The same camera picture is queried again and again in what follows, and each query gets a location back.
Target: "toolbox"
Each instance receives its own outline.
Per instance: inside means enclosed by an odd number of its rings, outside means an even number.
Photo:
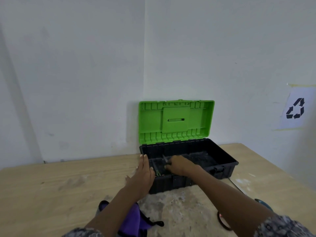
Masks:
[[[215,102],[212,100],[141,101],[138,138],[141,154],[147,155],[156,177],[150,194],[194,185],[173,175],[164,166],[173,155],[182,155],[217,179],[228,178],[238,162],[207,139]]]

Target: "purple bag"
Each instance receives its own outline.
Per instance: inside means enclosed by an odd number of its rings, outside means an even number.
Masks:
[[[102,200],[99,204],[98,211],[102,211],[109,202]],[[152,222],[139,209],[138,203],[133,204],[127,216],[125,217],[118,235],[122,237],[146,237],[147,230],[158,225],[163,227],[163,221]]]

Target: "recycling symbol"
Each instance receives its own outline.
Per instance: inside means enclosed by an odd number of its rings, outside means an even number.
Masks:
[[[300,103],[299,104],[299,106],[301,106],[301,111],[300,111],[300,113],[296,113],[295,115],[293,115],[293,114],[291,114],[291,112],[293,111],[293,109],[294,109],[294,107],[298,104],[298,103]],[[290,108],[289,108],[289,110],[286,112],[286,118],[287,119],[292,119],[293,117],[294,117],[294,119],[297,119],[297,118],[300,118],[302,115],[303,115],[303,113],[304,113],[304,98],[298,98],[296,101],[295,101],[295,103],[293,104],[293,106],[291,106]]]

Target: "wooden table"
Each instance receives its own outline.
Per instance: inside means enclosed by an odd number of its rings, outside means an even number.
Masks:
[[[268,203],[316,233],[316,193],[242,144],[221,146],[239,161],[231,180],[252,198]],[[139,155],[123,155],[0,171],[1,236],[61,236],[93,218],[102,199],[124,186]],[[225,183],[234,186],[228,179]],[[148,195],[141,209],[165,227],[148,236],[235,236],[216,219],[216,209],[198,186]]]

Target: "patterned sleeve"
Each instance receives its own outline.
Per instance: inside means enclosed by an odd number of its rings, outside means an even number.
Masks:
[[[315,237],[298,221],[285,215],[269,217],[255,231],[254,237]]]
[[[75,228],[62,237],[103,237],[103,234],[92,228]]]

